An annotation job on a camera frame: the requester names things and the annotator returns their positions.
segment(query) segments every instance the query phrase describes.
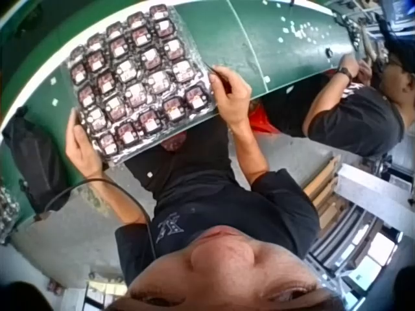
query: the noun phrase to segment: backpack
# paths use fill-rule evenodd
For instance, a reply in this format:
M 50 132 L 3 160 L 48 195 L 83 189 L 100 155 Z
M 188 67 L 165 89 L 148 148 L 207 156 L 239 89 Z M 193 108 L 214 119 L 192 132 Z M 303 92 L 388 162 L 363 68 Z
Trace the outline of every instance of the backpack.
M 24 118 L 27 108 L 16 111 L 3 130 L 6 145 L 24 178 L 19 181 L 36 214 L 60 192 L 68 188 L 67 174 L 51 137 L 39 126 Z M 69 193 L 50 208 L 59 211 L 67 202 Z

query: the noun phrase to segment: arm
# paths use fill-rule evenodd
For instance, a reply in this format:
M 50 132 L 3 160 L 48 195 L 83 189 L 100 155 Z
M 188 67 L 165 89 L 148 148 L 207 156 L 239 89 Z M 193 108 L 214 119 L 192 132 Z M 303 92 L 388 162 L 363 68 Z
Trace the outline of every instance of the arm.
M 269 171 L 248 119 L 252 89 L 237 73 L 228 68 L 215 67 L 215 70 L 229 81 L 232 88 L 232 93 L 226 94 L 220 79 L 216 75 L 210 76 L 220 116 L 228 124 L 235 140 L 239 166 L 252 185 L 259 176 Z
M 359 72 L 359 64 L 352 54 L 343 56 L 340 67 L 347 68 L 353 77 L 356 77 Z M 305 117 L 303 123 L 303 132 L 305 136 L 308 136 L 310 124 L 320 112 L 329 111 L 338 105 L 342 98 L 343 91 L 347 88 L 349 83 L 350 80 L 348 76 L 337 73 L 325 88 L 321 90 L 311 104 L 310 110 Z
M 76 125 L 77 114 L 73 109 L 66 129 L 66 155 L 85 178 L 111 180 L 102 171 L 102 161 L 92 147 L 81 125 Z M 124 224 L 145 224 L 145 215 L 135 203 L 115 187 L 96 181 L 91 183 L 94 193 L 108 205 Z

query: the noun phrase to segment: black cable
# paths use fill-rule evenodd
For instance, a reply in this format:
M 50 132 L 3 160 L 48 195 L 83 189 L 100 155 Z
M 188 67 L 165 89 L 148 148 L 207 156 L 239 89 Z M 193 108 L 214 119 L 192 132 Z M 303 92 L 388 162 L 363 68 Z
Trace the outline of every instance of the black cable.
M 124 193 L 126 196 L 128 196 L 141 210 L 141 212 L 144 214 L 144 217 L 146 219 L 146 227 L 147 227 L 147 233 L 148 233 L 148 238 L 150 240 L 150 247 L 151 247 L 151 252 L 152 255 L 154 257 L 154 260 L 157 259 L 157 254 L 156 254 L 156 248 L 154 247 L 154 241 L 153 241 L 153 237 L 152 237 L 152 233 L 151 233 L 151 228 L 150 228 L 150 223 L 151 223 L 151 219 L 150 216 L 147 214 L 147 212 L 144 210 L 144 208 L 141 206 L 141 204 L 131 195 L 129 194 L 125 189 L 123 189 L 120 185 L 114 183 L 111 180 L 107 180 L 107 179 L 103 179 L 103 178 L 91 178 L 91 179 L 85 179 L 80 181 L 79 183 L 66 188 L 65 190 L 63 190 L 61 193 L 58 193 L 51 201 L 49 201 L 49 203 L 45 206 L 45 210 L 44 212 L 46 213 L 51 206 L 53 205 L 54 202 L 56 202 L 59 198 L 61 198 L 62 196 L 64 196 L 65 194 L 67 194 L 68 192 L 71 192 L 72 190 L 85 185 L 87 183 L 91 183 L 94 181 L 101 181 L 103 183 L 107 183 L 109 185 L 114 186 L 115 188 L 117 188 L 118 190 L 120 190 L 122 193 Z

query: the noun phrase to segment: gray floor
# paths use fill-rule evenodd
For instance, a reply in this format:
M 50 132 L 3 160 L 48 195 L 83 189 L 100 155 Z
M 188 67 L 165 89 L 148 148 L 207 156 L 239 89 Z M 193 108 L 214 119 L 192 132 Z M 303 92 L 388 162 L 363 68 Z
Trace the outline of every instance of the gray floor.
M 332 149 L 307 139 L 284 135 L 258 135 L 257 138 L 271 169 L 287 168 L 300 185 L 312 179 L 333 154 Z M 344 162 L 358 160 L 355 155 L 341 153 Z M 230 157 L 237 180 L 247 187 L 232 142 Z M 150 193 L 141 188 L 125 167 L 112 169 L 109 175 L 152 214 L 155 202 Z M 91 271 L 105 278 L 121 274 L 113 235 L 121 224 L 111 210 L 88 203 L 86 197 L 87 191 L 81 196 L 73 194 L 61 211 L 44 222 L 20 229 L 12 237 L 16 249 L 35 267 L 66 287 L 85 287 Z

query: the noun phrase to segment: wristwatch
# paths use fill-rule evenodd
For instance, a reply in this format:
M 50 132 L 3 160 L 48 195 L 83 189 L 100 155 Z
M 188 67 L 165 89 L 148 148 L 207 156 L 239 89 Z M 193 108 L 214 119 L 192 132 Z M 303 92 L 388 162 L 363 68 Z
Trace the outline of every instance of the wristwatch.
M 347 69 L 346 67 L 340 67 L 340 68 L 338 68 L 337 71 L 336 71 L 336 73 L 342 73 L 342 74 L 348 76 L 348 78 L 349 78 L 349 85 L 353 81 L 353 76 L 351 75 L 349 69 Z

